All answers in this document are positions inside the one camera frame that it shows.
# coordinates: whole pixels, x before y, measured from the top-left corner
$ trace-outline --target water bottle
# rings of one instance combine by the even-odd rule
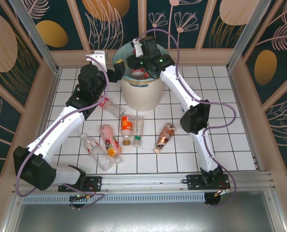
[[[89,154],[95,159],[97,164],[103,171],[109,170],[113,162],[106,152],[100,147],[100,145],[92,138],[89,138],[86,133],[81,135],[81,139],[89,152]]]
[[[108,98],[105,98],[103,102],[101,102],[100,107],[106,111],[109,111],[112,115],[114,115],[116,118],[120,118],[122,114],[124,114],[124,109],[122,109],[119,106],[116,106],[111,100]]]

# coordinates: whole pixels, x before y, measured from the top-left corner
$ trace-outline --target brown bottle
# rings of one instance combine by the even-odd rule
[[[159,154],[159,152],[162,150],[162,148],[165,146],[165,144],[171,139],[173,133],[174,133],[175,127],[169,123],[166,123],[164,126],[161,134],[158,137],[158,143],[156,144],[153,151],[156,154]]]

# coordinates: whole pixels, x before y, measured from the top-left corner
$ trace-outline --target gray floor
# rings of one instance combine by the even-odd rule
[[[228,206],[204,203],[24,205],[16,232],[273,232],[264,196],[239,192]]]

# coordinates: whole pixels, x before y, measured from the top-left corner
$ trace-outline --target beige circle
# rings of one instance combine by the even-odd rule
[[[220,17],[228,25],[239,26],[249,21],[258,0],[222,0]]]
[[[12,27],[0,16],[0,72],[8,72],[17,60],[17,39]]]
[[[113,12],[114,8],[119,12],[121,18],[129,11],[129,0],[82,0],[86,10],[101,21],[108,21],[109,19],[110,11],[107,2],[112,7]],[[112,15],[111,19],[117,20],[116,15]]]
[[[65,30],[56,22],[44,20],[36,25],[45,43],[52,47],[63,47],[68,42]]]
[[[275,54],[270,50],[262,51],[255,61],[255,80],[262,86],[268,84],[273,78],[276,69],[277,57]]]

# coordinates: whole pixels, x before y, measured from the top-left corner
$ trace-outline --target pink bottle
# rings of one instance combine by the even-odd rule
[[[121,147],[114,137],[113,129],[109,125],[100,128],[100,135],[103,138],[108,155],[115,159],[116,163],[121,163]]]

